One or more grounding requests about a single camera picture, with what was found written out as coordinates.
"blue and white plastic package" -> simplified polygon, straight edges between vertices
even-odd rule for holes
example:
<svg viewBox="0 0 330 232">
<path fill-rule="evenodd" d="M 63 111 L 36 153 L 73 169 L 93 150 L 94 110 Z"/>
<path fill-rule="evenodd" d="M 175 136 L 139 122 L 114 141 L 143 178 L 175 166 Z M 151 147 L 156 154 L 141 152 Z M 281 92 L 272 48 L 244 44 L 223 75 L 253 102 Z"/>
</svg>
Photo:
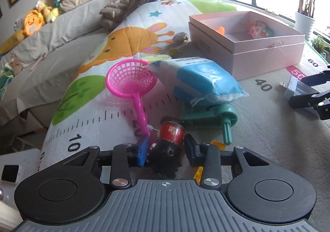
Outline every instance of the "blue and white plastic package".
<svg viewBox="0 0 330 232">
<path fill-rule="evenodd" d="M 174 95 L 192 106 L 229 103 L 248 94 L 217 63 L 200 57 L 156 61 L 146 66 Z"/>
</svg>

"play mat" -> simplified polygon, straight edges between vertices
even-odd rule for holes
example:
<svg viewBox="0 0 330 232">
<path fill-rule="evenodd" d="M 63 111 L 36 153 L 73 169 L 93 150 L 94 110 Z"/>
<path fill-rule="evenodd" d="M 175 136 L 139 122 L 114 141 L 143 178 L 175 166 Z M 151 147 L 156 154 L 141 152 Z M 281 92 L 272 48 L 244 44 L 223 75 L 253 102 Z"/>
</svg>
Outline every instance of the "play mat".
<svg viewBox="0 0 330 232">
<path fill-rule="evenodd" d="M 130 99 L 114 97 L 105 87 L 105 75 L 123 58 L 176 51 L 186 56 L 202 56 L 191 41 L 176 44 L 175 34 L 189 34 L 189 15 L 246 10 L 215 1 L 173 0 L 152 2 L 135 10 L 100 44 L 77 71 L 49 127 L 38 164 L 42 170 L 91 145 L 111 150 L 121 143 L 135 143 L 141 134 Z M 232 128 L 233 144 L 242 145 L 283 165 L 310 181 L 318 200 L 310 222 L 326 231 L 330 227 L 329 153 L 330 130 L 305 110 L 294 111 L 283 98 L 290 76 L 299 79 L 326 69 L 326 61 L 305 45 L 301 63 L 240 81 L 248 97 L 232 102 L 238 123 Z M 318 90 L 330 89 L 329 84 Z M 149 123 L 159 127 L 165 116 L 180 117 L 182 103 L 158 81 L 143 97 Z M 220 130 L 189 131 L 197 142 L 222 141 Z M 177 178 L 192 178 L 196 169 L 184 159 Z M 132 177 L 145 177 L 138 174 Z M 223 172 L 223 182 L 231 173 Z"/>
</svg>

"gray ribbed panel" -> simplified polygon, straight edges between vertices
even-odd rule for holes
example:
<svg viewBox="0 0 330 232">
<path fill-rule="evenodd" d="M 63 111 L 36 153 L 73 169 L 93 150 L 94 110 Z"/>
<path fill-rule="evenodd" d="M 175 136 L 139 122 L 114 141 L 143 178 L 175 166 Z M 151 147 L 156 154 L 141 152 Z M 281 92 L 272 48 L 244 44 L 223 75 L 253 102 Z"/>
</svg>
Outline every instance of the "gray ribbed panel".
<svg viewBox="0 0 330 232">
<path fill-rule="evenodd" d="M 193 180 L 138 180 L 112 193 L 105 206 L 75 224 L 26 221 L 16 232 L 317 232 L 306 221 L 286 226 L 254 223 L 230 208 L 221 193 Z"/>
</svg>

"green leaf print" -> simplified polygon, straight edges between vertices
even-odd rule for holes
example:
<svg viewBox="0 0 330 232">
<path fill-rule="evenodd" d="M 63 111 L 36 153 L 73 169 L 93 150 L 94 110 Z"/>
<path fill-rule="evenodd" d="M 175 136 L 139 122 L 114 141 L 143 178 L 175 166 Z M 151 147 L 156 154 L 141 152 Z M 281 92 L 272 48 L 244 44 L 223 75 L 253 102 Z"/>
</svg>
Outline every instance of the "green leaf print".
<svg viewBox="0 0 330 232">
<path fill-rule="evenodd" d="M 64 94 L 52 124 L 57 125 L 83 107 L 105 89 L 105 77 L 86 76 L 74 81 Z"/>
<path fill-rule="evenodd" d="M 233 5 L 213 0 L 188 0 L 194 5 L 201 13 L 217 13 L 217 12 L 230 12 L 237 11 Z"/>
</svg>

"pink box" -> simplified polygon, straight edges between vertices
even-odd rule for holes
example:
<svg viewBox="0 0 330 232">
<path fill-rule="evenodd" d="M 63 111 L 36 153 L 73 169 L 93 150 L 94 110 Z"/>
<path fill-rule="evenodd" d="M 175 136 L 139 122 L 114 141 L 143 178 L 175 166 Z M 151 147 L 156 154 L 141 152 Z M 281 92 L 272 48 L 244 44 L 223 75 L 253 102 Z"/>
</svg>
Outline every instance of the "pink box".
<svg viewBox="0 0 330 232">
<path fill-rule="evenodd" d="M 255 20 L 265 23 L 275 37 L 253 39 Z M 225 36 L 215 29 L 225 28 Z M 305 36 L 291 27 L 255 12 L 221 12 L 190 16 L 191 41 L 236 80 L 300 63 Z"/>
</svg>

